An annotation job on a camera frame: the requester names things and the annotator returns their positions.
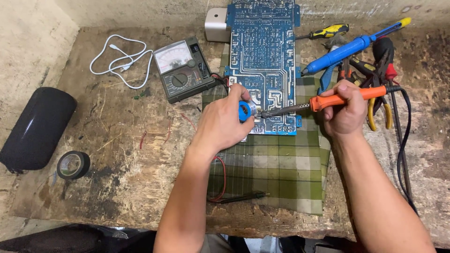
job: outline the white usb cable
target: white usb cable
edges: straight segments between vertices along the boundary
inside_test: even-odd
[[[109,67],[108,67],[109,69],[108,69],[107,71],[101,72],[101,73],[96,73],[96,72],[94,72],[94,71],[92,70],[92,65],[93,65],[94,62],[98,59],[98,57],[100,57],[100,56],[103,54],[103,52],[105,51],[106,45],[108,44],[109,39],[111,39],[112,37],[115,37],[115,36],[120,37],[120,38],[122,38],[122,39],[124,39],[124,40],[126,40],[126,41],[139,42],[139,43],[141,43],[141,44],[144,45],[144,49],[142,49],[142,51],[140,51],[139,53],[127,55],[124,51],[120,50],[120,49],[119,49],[118,47],[116,47],[115,45],[110,44],[110,45],[109,45],[110,48],[120,51],[120,52],[121,52],[122,54],[124,54],[125,56],[124,56],[124,57],[117,58],[117,59],[115,59],[114,61],[112,61],[112,62],[109,64]],[[145,85],[145,83],[147,82],[147,79],[149,78],[150,64],[151,64],[152,58],[153,58],[153,50],[147,50],[147,51],[145,51],[145,49],[147,49],[147,45],[146,45],[144,42],[142,42],[142,41],[137,41],[137,40],[127,39],[127,38],[122,37],[122,36],[120,36],[120,35],[113,34],[113,35],[111,35],[110,37],[108,37],[108,39],[106,40],[105,46],[103,46],[103,50],[100,52],[100,54],[97,55],[97,56],[92,60],[92,62],[91,62],[90,65],[89,65],[89,69],[90,69],[90,71],[91,71],[93,74],[95,74],[95,75],[103,75],[103,74],[106,74],[106,73],[108,73],[108,72],[111,72],[111,73],[113,73],[113,74],[118,75],[118,76],[122,79],[122,81],[123,81],[128,87],[130,87],[131,89],[140,89],[140,88],[142,88],[142,87]],[[139,87],[133,87],[133,86],[129,85],[129,84],[125,81],[125,79],[123,79],[123,77],[122,77],[119,73],[114,72],[114,70],[116,70],[116,69],[118,69],[118,68],[120,68],[120,72],[124,72],[125,70],[129,69],[130,66],[133,65],[133,63],[135,63],[135,62],[136,62],[137,60],[139,60],[144,54],[146,54],[146,53],[148,53],[148,52],[151,52],[152,54],[151,54],[151,56],[150,56],[150,60],[148,60],[148,63],[149,63],[149,64],[148,64],[148,67],[147,67],[147,76],[145,77],[145,81],[144,81],[144,83],[143,83],[141,86],[139,86]],[[139,55],[139,57],[136,58],[135,60],[133,60],[133,57],[134,57],[134,56],[137,56],[137,55]],[[131,61],[130,61],[129,63],[127,63],[127,64],[124,64],[124,65],[120,65],[120,66],[111,68],[111,66],[112,66],[116,61],[119,61],[119,60],[122,60],[122,59],[126,59],[126,58],[130,58]]]

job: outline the wooden workbench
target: wooden workbench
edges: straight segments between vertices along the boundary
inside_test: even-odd
[[[305,32],[311,27],[299,29]],[[361,30],[352,28],[358,35]],[[49,165],[17,178],[15,199],[10,215],[126,226],[156,230],[183,158],[184,150],[194,134],[185,114],[195,125],[200,117],[201,96],[169,104],[152,63],[148,84],[141,90],[127,88],[112,74],[96,76],[89,63],[102,49],[111,34],[148,42],[149,49],[158,49],[185,37],[197,36],[212,71],[217,72],[223,49],[221,43],[207,43],[198,28],[145,29],[126,28],[102,30],[82,28],[63,70],[57,88],[78,101],[73,115]],[[413,127],[407,146],[409,174],[414,200],[436,246],[450,248],[450,66],[449,37],[439,31],[416,34],[407,28],[392,35],[397,46],[398,81],[409,91],[413,104]],[[125,52],[138,52],[141,45],[110,41]],[[324,53],[317,41],[297,44],[304,62]],[[118,51],[107,48],[94,64],[104,71]],[[149,54],[124,73],[126,80],[140,85],[145,78]],[[365,60],[373,61],[370,52]],[[138,100],[133,96],[144,91]],[[401,121],[406,122],[406,107],[401,97]],[[383,125],[378,116],[377,125]],[[139,143],[147,131],[142,149]],[[397,143],[394,130],[379,129],[366,137],[381,165],[393,179]],[[59,158],[67,151],[89,154],[91,167],[87,176],[76,181],[57,178],[53,172]],[[322,238],[326,235],[355,239],[342,182],[331,158],[328,172],[327,198],[323,217],[249,203],[207,206],[207,232],[244,237],[265,235],[300,235]]]

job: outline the forearm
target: forearm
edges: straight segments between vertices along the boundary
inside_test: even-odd
[[[434,252],[420,219],[392,185],[362,134],[334,142],[356,230],[370,252]]]
[[[206,227],[206,193],[212,158],[188,147],[162,213],[154,250],[199,252]]]

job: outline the blue circuit board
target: blue circuit board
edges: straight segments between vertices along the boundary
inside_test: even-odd
[[[295,104],[295,36],[300,7],[294,0],[233,0],[228,5],[231,27],[230,83],[246,87],[257,111]],[[256,118],[251,134],[296,135],[295,113]]]

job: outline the plaid cloth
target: plaid cloth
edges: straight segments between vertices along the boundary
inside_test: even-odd
[[[229,64],[229,51],[229,45],[225,45],[221,73]],[[296,55],[296,66],[304,68],[300,60],[300,55]],[[316,95],[321,75],[322,72],[297,79],[297,104],[307,103]],[[332,80],[336,79],[337,73],[333,73]],[[224,86],[216,86],[203,92],[202,106],[224,97]],[[251,200],[254,204],[322,215],[330,142],[316,123],[317,114],[309,110],[299,113],[302,127],[297,128],[296,136],[249,135],[246,142],[217,154],[225,163],[225,198],[261,191],[270,195]],[[222,187],[223,167],[215,159],[211,163],[208,194],[216,196]]]

